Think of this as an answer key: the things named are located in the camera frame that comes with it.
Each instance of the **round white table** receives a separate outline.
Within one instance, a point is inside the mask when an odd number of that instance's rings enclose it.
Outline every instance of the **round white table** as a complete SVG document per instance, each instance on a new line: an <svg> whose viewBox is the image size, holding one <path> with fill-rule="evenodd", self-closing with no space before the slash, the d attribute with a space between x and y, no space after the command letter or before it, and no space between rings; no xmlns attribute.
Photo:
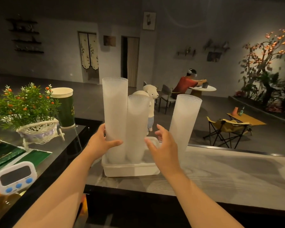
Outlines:
<svg viewBox="0 0 285 228"><path fill-rule="evenodd" d="M201 93L203 91L216 91L216 88L214 88L213 86L208 86L207 88L202 88L202 87L189 87L189 89L192 89L191 94L193 96L197 96L200 97Z"/></svg>

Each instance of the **white plastic tray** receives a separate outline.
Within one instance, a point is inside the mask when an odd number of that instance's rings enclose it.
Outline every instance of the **white plastic tray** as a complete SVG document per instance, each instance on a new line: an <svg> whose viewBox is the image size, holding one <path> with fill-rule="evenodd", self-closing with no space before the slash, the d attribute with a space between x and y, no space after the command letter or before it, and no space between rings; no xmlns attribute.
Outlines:
<svg viewBox="0 0 285 228"><path fill-rule="evenodd" d="M147 137L150 139L156 147L160 146L159 141L155 137ZM139 164L109 164L106 156L104 155L101 160L101 164L104 168L105 176L107 177L129 177L129 176L145 176L145 175L156 175L160 173L157 168L152 155L145 144L145 154L143 157L143 162Z"/></svg>

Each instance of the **red shirt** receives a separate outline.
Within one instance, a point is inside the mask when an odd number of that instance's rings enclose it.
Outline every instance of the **red shirt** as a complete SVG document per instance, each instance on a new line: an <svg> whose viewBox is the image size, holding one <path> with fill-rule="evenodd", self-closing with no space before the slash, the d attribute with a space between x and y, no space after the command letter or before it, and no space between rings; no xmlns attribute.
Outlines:
<svg viewBox="0 0 285 228"><path fill-rule="evenodd" d="M180 92L184 94L189 87L196 87L197 81L190 79L190 77L181 77L177 86L174 88L173 92ZM172 94L172 97L176 99L178 94Z"/></svg>

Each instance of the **white wicker cart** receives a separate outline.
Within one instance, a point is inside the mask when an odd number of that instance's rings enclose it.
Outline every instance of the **white wicker cart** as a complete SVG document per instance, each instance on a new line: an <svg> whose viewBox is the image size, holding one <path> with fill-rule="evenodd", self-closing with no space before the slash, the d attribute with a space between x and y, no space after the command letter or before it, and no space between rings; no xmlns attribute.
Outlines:
<svg viewBox="0 0 285 228"><path fill-rule="evenodd" d="M16 132L18 132L23 138L23 146L25 150L29 151L28 145L31 143L44 144L58 136L60 136L64 141L64 133L62 133L59 128L58 134L57 124L59 124L57 119L37 122L19 127Z"/></svg>

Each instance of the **hand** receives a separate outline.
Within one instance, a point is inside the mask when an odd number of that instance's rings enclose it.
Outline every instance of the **hand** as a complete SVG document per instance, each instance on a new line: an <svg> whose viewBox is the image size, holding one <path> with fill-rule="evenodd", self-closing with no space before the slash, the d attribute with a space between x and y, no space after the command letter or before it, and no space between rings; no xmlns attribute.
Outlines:
<svg viewBox="0 0 285 228"><path fill-rule="evenodd" d="M90 138L87 146L82 151L84 155L91 158L92 161L103 156L108 149L119 146L123 143L122 140L106 141L105 134L105 124L101 124L97 132Z"/></svg>
<svg viewBox="0 0 285 228"><path fill-rule="evenodd" d="M182 173L178 161L177 144L168 130L157 124L158 131L155 134L162 141L160 148L147 138L145 142L153 156L155 164L160 169L162 174L167 178L174 174Z"/></svg>

